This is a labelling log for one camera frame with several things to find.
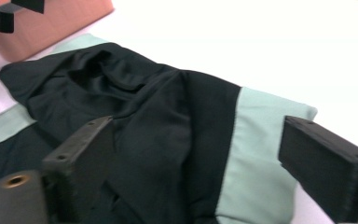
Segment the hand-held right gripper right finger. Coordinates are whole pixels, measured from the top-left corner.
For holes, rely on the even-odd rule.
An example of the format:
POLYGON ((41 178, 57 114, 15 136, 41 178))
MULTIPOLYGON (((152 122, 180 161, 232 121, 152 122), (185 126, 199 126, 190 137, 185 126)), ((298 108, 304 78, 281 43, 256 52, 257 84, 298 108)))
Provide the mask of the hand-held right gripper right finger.
POLYGON ((279 161, 333 222, 358 221, 358 146, 313 121, 287 116, 279 161))

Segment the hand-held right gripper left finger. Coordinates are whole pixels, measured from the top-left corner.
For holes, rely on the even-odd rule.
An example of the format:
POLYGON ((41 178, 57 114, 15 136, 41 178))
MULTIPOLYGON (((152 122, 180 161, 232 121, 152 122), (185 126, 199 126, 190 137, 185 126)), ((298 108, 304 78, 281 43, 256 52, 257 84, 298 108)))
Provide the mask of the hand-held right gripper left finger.
POLYGON ((90 212, 114 158, 113 130, 110 117, 92 120, 42 160, 59 222, 80 223, 90 212))

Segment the pink basin with grey rim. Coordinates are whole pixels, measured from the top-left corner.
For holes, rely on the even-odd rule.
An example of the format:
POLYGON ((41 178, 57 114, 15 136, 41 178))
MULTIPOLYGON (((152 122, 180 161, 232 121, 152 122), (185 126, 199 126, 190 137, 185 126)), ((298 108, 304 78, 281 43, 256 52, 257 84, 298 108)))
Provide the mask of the pink basin with grey rim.
POLYGON ((0 55, 25 60, 112 13, 111 0, 45 0, 44 13, 1 1, 14 12, 14 32, 0 33, 0 55))

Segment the black and green t-shirt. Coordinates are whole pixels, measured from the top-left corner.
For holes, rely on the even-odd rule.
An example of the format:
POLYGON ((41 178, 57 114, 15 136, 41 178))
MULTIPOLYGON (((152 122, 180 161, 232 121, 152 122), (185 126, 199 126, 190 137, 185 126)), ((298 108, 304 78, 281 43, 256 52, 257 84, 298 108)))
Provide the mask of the black and green t-shirt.
POLYGON ((110 117, 116 153, 86 224, 290 224, 296 182, 278 160, 287 116, 316 109, 81 36, 0 80, 0 178, 36 170, 87 122, 110 117))

